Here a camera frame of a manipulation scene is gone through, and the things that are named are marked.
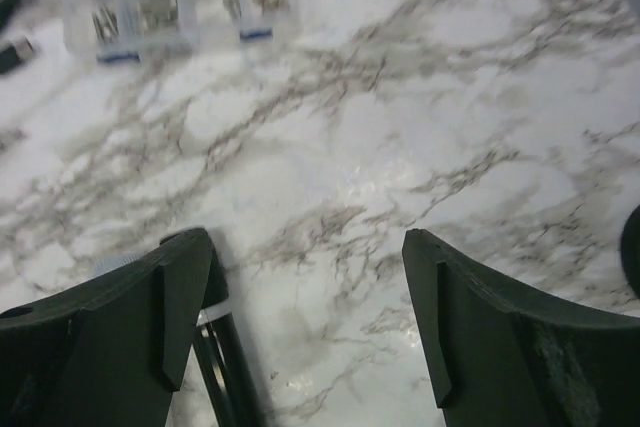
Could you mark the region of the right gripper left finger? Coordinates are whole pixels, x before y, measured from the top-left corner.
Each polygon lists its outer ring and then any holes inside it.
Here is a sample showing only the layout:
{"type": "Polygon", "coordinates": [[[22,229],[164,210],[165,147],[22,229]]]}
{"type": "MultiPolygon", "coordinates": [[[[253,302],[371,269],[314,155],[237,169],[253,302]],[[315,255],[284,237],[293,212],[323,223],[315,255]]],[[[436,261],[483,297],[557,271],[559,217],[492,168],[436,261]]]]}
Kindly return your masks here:
{"type": "Polygon", "coordinates": [[[4,426],[162,426],[213,257],[206,230],[1,315],[4,426]]]}

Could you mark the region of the white microphone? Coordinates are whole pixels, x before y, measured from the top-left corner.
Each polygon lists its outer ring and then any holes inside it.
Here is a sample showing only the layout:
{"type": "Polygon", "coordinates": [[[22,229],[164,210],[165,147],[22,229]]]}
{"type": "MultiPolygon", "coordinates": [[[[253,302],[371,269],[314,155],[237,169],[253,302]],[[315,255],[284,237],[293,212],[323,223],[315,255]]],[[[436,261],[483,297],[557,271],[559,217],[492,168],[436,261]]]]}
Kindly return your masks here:
{"type": "Polygon", "coordinates": [[[99,260],[93,268],[93,277],[96,278],[105,275],[106,273],[117,270],[140,259],[143,256],[143,253],[124,253],[99,260]]]}

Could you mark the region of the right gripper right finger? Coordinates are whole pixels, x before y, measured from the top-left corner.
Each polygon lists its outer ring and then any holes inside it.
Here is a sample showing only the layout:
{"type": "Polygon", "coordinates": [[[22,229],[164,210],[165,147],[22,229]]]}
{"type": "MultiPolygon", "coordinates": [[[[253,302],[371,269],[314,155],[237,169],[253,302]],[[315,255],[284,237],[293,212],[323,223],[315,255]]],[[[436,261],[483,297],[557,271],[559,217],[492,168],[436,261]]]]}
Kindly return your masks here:
{"type": "Polygon", "coordinates": [[[635,426],[639,321],[485,266],[434,234],[403,263],[437,407],[449,426],[635,426]]]}

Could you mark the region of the black microphone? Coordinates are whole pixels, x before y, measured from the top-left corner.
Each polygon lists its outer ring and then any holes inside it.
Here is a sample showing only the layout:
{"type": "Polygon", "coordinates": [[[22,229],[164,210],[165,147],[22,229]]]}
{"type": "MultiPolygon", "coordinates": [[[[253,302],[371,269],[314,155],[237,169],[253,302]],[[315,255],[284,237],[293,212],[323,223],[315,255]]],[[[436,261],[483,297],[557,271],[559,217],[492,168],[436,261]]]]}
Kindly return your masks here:
{"type": "Polygon", "coordinates": [[[225,270],[211,259],[193,342],[196,359],[221,427],[264,427],[264,415],[233,319],[225,270]]]}

